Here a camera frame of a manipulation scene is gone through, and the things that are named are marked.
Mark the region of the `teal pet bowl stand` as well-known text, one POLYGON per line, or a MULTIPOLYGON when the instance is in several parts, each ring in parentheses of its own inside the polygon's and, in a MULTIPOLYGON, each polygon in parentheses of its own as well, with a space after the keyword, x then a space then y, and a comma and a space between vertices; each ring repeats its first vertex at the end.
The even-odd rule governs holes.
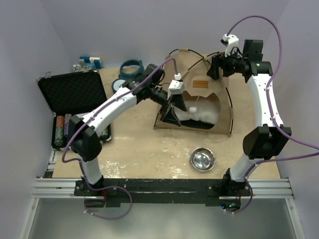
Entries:
POLYGON ((130 59, 121 64, 119 78, 130 79, 144 71, 142 60, 130 59))

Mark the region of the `beige patterned pet cushion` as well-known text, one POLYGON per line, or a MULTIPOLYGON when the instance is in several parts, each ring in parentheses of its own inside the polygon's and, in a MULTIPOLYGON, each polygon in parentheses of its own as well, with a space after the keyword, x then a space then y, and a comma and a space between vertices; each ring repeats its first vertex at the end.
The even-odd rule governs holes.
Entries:
POLYGON ((221 111, 219 100, 215 96, 212 96, 210 98, 204 98, 199 96, 197 113, 191 114, 188 111, 189 103, 193 99, 196 100, 196 98, 197 97, 190 97, 184 100, 185 105, 187 107, 186 112, 178 109, 177 107, 174 108, 175 114, 178 117, 178 119, 180 121, 191 119, 194 121, 216 124, 219 120, 219 115, 221 111))

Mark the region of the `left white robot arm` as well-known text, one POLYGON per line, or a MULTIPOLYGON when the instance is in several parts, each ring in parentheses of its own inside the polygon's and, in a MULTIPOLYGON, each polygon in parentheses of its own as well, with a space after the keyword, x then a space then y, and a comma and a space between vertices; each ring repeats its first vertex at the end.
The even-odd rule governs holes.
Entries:
POLYGON ((91 195, 99 195, 103 191, 98 163, 98 155, 102 150, 100 136, 122 113, 141 101, 150 99, 159 104, 160 115, 170 116, 173 123, 180 124, 174 108, 184 112, 187 110, 182 98, 182 76, 175 72, 168 89, 164 90, 160 85, 163 74, 162 67, 149 64, 142 73, 125 80, 114 95, 95 110, 82 117, 73 116, 69 121, 67 147, 77 154, 76 160, 87 180, 85 188, 91 195))

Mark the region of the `black poker chip case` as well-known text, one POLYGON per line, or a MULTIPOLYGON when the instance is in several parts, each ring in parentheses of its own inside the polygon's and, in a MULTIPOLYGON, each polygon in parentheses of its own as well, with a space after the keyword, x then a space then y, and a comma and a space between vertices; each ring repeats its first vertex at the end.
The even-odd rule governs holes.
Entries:
POLYGON ((107 100, 99 70, 88 70, 37 80, 46 102, 54 114, 51 148, 63 149, 68 141, 67 135, 57 129, 57 118, 62 119, 66 114, 87 114, 107 100))

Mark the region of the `steel pet bowl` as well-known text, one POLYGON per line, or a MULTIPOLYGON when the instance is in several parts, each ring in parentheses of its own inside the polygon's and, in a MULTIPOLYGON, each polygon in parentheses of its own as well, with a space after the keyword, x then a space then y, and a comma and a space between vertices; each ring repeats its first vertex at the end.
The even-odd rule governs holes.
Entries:
POLYGON ((196 170, 207 172, 215 165, 215 155, 208 148, 198 147, 192 151, 190 163, 196 170))

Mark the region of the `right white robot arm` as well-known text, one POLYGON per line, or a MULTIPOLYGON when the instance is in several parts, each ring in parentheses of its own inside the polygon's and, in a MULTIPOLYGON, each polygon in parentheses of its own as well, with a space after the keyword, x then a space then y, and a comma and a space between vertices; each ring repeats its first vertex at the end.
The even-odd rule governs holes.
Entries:
POLYGON ((221 42, 225 51, 212 57, 207 75, 214 80, 240 73, 245 78, 255 110, 256 127, 243 139, 243 155, 229 168, 222 179, 222 190, 232 196, 244 187, 251 172, 259 163, 278 156, 292 134, 279 116, 272 84, 272 65, 263 61, 263 41, 245 40, 243 51, 238 49, 239 39, 224 35, 221 42))

